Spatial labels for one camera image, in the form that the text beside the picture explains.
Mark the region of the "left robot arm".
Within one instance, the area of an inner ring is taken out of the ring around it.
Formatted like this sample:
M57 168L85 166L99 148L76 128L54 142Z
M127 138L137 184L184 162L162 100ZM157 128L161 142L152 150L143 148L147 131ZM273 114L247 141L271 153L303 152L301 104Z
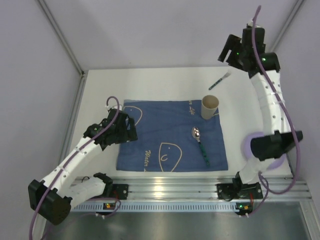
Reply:
M112 109L107 118L87 128L76 147L50 174L28 185L30 207L54 226L61 224L76 206L95 197L112 197L113 180L95 173L73 186L79 173L108 146L138 139L134 118Z

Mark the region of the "beige cup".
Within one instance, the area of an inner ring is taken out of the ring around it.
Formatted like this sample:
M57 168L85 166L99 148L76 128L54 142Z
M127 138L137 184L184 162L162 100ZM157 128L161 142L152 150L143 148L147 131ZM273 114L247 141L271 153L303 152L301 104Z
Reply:
M201 117L205 120L211 119L219 107L219 100L213 95L206 95L201 100Z

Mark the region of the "blue cloth placemat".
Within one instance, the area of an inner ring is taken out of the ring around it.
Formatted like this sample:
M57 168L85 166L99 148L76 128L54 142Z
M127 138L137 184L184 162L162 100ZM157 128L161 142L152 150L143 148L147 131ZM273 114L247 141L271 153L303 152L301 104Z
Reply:
M228 170L219 112L205 120L201 101L126 100L123 110L135 121L138 139L121 144L116 169L130 172L215 172ZM200 131L207 166L192 128Z

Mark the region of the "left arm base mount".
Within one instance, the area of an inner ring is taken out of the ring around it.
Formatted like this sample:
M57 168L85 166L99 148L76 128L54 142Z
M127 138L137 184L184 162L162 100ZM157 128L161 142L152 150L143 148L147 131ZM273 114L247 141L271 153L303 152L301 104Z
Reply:
M92 197L92 199L113 198L118 200L126 200L129 194L128 184L109 184L106 186L102 194Z

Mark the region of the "fork with green handle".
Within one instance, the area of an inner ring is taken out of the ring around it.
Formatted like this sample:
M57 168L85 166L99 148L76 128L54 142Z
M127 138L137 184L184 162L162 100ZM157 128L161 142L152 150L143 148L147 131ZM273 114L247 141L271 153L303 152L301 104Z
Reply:
M220 82L222 82L224 79L228 78L230 75L232 74L232 72L229 70L228 72L226 72L219 80L217 80L213 85L211 85L208 90L212 90L215 86L217 86Z

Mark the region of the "spoon with green handle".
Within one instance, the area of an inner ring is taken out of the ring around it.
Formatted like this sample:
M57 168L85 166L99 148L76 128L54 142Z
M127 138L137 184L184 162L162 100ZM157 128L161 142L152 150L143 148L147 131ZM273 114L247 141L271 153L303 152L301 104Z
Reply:
M200 136L201 136L200 130L197 127L193 127L192 130L191 130L191 134L192 134L193 138L196 139L196 141L197 141L197 143L199 145L199 148L200 148L201 154L203 156L203 159L205 161L205 164L209 167L210 166L210 161L209 161L206 149L205 149L204 145L201 143L201 140L200 140Z

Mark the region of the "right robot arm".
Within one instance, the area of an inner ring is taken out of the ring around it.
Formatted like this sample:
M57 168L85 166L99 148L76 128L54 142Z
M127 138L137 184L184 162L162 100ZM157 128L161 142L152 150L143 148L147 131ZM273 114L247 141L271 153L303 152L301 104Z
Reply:
M274 52L266 52L265 29L247 26L242 36L229 35L218 57L220 62L244 71L255 89L263 122L263 134L251 135L245 143L248 161L234 181L249 184L259 172L276 168L294 146L280 84L280 64Z

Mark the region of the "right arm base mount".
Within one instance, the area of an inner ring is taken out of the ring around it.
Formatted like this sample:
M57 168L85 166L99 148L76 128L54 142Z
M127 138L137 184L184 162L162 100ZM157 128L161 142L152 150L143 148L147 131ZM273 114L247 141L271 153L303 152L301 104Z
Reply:
M237 173L232 178L232 183L219 183L216 185L219 200L230 202L232 200L262 200L263 193L261 185L256 183L243 183Z

